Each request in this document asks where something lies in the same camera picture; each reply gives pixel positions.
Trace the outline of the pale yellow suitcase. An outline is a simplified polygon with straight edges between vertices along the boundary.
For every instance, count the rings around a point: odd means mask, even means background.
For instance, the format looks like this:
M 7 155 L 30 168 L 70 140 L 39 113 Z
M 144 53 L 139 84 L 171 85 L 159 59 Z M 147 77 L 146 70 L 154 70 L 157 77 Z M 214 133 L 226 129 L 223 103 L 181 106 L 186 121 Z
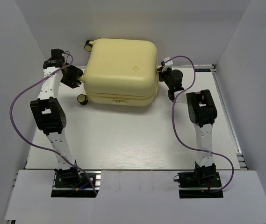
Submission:
M 101 38 L 86 41 L 90 52 L 81 81 L 97 104 L 143 107 L 158 92 L 158 50 L 144 40 Z

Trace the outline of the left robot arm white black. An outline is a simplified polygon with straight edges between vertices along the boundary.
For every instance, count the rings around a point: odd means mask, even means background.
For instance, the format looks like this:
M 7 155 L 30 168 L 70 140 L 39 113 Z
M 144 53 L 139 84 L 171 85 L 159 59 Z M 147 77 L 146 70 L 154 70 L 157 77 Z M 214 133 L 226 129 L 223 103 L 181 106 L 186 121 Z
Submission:
M 82 174 L 74 167 L 73 158 L 65 136 L 66 115 L 58 101 L 60 84 L 72 89 L 80 87 L 83 71 L 65 60 L 66 52 L 52 49 L 51 57 L 44 61 L 43 72 L 46 80 L 36 100 L 30 102 L 36 125 L 51 143 L 52 150 L 58 161 L 55 170 L 58 177 L 71 186 L 78 186 Z

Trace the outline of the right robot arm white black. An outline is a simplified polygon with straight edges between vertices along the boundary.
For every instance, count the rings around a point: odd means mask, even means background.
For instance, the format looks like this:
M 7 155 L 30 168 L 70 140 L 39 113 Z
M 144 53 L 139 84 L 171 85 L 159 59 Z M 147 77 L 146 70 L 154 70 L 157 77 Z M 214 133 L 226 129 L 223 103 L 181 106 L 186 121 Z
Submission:
M 183 73 L 171 68 L 158 69 L 159 81 L 168 87 L 168 97 L 174 102 L 175 92 L 182 91 Z M 186 94 L 188 115 L 195 128 L 196 160 L 193 179 L 200 186 L 207 185 L 216 175 L 216 165 L 212 155 L 212 129 L 217 110 L 210 90 Z

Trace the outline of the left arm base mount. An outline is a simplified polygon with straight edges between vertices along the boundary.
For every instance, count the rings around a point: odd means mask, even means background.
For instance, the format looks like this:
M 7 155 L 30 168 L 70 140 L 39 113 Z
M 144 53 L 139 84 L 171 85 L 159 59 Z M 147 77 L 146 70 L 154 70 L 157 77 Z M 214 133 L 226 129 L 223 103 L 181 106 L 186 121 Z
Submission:
M 100 184 L 96 183 L 100 173 L 58 173 L 55 171 L 51 198 L 96 198 Z

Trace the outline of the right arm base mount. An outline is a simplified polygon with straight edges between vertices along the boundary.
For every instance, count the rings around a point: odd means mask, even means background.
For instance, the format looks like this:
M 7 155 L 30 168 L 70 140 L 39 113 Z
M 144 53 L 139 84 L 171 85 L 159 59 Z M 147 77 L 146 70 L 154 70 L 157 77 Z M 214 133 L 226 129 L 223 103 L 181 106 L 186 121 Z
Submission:
M 199 181 L 194 172 L 180 172 L 173 178 L 178 183 L 180 199 L 223 198 L 223 191 L 215 192 L 222 187 L 220 175 Z

